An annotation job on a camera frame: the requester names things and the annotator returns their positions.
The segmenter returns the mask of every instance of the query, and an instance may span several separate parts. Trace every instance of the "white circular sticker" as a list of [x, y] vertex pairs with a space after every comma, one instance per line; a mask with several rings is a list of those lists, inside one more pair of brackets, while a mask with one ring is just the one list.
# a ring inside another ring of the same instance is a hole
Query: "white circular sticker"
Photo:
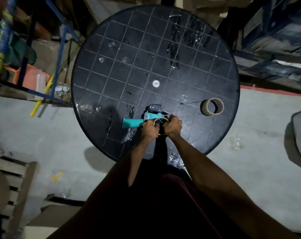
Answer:
[[160, 85], [159, 81], [158, 80], [154, 80], [153, 81], [153, 86], [154, 87], [158, 87]]

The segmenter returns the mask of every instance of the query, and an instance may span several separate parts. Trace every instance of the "table top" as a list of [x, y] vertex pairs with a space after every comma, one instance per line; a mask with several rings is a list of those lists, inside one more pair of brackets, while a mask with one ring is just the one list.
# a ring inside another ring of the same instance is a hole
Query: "table top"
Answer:
[[[216, 30], [188, 11], [160, 5], [132, 7], [98, 25], [77, 55], [71, 88], [81, 128], [115, 161], [140, 134], [123, 129], [122, 119], [141, 118], [150, 104], [178, 116], [181, 136], [208, 154], [231, 127], [240, 96], [234, 58]], [[200, 104], [213, 97], [224, 111], [205, 116]], [[168, 153], [177, 151], [166, 143]], [[144, 158], [154, 148], [155, 141]]]

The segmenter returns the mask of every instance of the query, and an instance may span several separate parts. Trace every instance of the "wooden pallet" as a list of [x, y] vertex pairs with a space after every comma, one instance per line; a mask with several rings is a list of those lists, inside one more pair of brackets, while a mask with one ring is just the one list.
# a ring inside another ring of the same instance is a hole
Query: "wooden pallet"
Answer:
[[4, 216], [3, 238], [11, 238], [19, 228], [36, 166], [37, 162], [25, 163], [7, 157], [0, 158], [0, 170], [5, 174], [10, 185], [9, 203], [1, 212]]

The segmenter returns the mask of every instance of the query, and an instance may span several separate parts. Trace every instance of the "tape roll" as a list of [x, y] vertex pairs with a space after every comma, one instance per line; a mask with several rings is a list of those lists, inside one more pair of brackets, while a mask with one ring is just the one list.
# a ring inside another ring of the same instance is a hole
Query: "tape roll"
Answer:
[[167, 123], [169, 123], [169, 120], [168, 120], [166, 117], [157, 117], [157, 118], [154, 120], [154, 126], [156, 125], [156, 121], [157, 121], [157, 120], [160, 120], [160, 119], [164, 119], [164, 120], [167, 121]]
[[[209, 102], [212, 102], [215, 105], [215, 111], [212, 112], [209, 110]], [[219, 115], [224, 111], [224, 103], [219, 98], [211, 98], [203, 102], [201, 110], [206, 116]]]

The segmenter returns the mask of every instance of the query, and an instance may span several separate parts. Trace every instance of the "person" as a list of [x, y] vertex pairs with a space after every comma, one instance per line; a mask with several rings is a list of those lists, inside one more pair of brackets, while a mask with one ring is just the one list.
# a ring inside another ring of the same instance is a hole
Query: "person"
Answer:
[[133, 236], [136, 231], [146, 232], [146, 236], [168, 231], [199, 232], [196, 235], [205, 238], [299, 238], [185, 141], [177, 116], [170, 115], [169, 121], [163, 125], [164, 132], [175, 144], [190, 177], [168, 165], [169, 169], [156, 170], [158, 164], [143, 160], [147, 146], [159, 133], [159, 125], [147, 120], [139, 143], [49, 239], [96, 238], [103, 232]]

